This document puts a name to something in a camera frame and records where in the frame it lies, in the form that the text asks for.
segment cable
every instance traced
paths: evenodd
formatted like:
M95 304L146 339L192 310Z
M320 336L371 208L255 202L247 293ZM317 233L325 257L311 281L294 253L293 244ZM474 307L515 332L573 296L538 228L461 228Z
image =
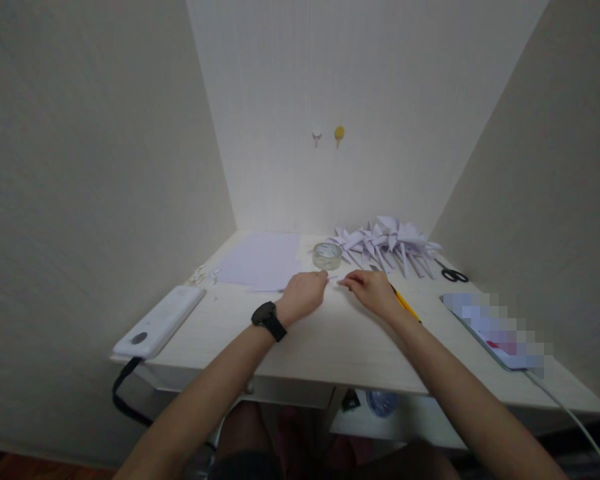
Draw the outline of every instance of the cable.
M580 422L580 420L578 420L578 417L576 417L571 410L569 410L568 408L566 408L562 402L560 402L560 400L558 400L547 388L546 386L540 381L540 379L538 377L536 377L534 374L532 374L529 370L525 370L525 375L529 378L529 380L531 380L532 382L534 382L538 387L540 387L541 390L543 390L551 400L553 400L554 402L556 402L556 404L558 404L558 406L560 406L560 408L562 408L562 410L564 410L565 412L567 412L567 414L569 414L569 416L573 419L573 421L576 423L576 425L578 425L578 427L580 427L580 430L582 430L582 433L585 434L585 437L587 438L587 440L589 440L589 443L591 444L591 446L593 447L593 449L596 451L596 453L600 456L600 447L598 447L598 444L595 442L595 440L593 439L593 437L591 436L591 434L589 434L589 431L586 429L586 427L582 424L582 422Z
M140 363L142 363L143 361L144 358L142 357L134 357L131 360L129 360L129 362L122 368L122 370L120 370L120 375L118 375L118 378L116 378L115 382L113 382L113 388L111 389L111 392L113 394L114 406L123 415L132 420L135 420L138 423L141 423L145 427L150 427L153 425L153 420L138 412L138 410L135 410L128 406L127 402L125 402L124 400L122 400L122 398L120 398L120 396L118 396L118 388L120 388L122 382L124 382L125 378L130 376L130 374L132 374L135 368L138 365L140 365ZM214 453L216 452L215 445L211 442L206 441L205 445L208 446Z

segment black watch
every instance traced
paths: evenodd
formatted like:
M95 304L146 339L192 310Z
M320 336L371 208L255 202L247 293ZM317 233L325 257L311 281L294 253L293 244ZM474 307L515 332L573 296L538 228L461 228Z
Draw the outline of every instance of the black watch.
M251 323L256 327L264 327L275 338L276 342L279 342L287 334L287 331L275 316L275 303L266 302L260 305L253 315L251 316Z

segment hand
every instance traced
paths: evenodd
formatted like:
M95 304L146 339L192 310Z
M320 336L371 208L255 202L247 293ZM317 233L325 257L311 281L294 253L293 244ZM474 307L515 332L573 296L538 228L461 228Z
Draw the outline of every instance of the hand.
M339 283L352 291L360 303L383 320L388 321L405 312L384 272L355 270Z
M313 313L322 304L327 286L327 272L297 273L289 280L282 298L275 302L275 312L284 328Z

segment white wall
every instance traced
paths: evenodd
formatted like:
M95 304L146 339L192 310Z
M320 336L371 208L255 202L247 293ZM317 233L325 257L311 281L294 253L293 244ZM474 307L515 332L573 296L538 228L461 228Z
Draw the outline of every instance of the white wall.
M0 2L0 448L122 462L111 348L234 230L184 2Z
M600 0L554 0L432 238L600 396Z
M430 233L545 4L187 0L238 228Z

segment paper crane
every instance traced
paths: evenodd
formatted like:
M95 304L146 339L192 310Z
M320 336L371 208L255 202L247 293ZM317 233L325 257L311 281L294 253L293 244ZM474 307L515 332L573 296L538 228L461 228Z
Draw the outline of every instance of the paper crane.
M408 263L418 277L424 277L417 267L420 265L431 278L434 278L427 260L433 259L430 254L432 250L440 250L442 247L437 243L428 242L410 222L401 223L396 218L380 216L373 227L369 223L366 229L360 228L352 233L342 228L336 228L335 232L336 236L327 241L342 248L343 259L349 264L356 264L363 269L363 264L373 259L382 270L390 273L398 269L396 260L399 259L405 277L409 275ZM360 261L354 252L360 254Z

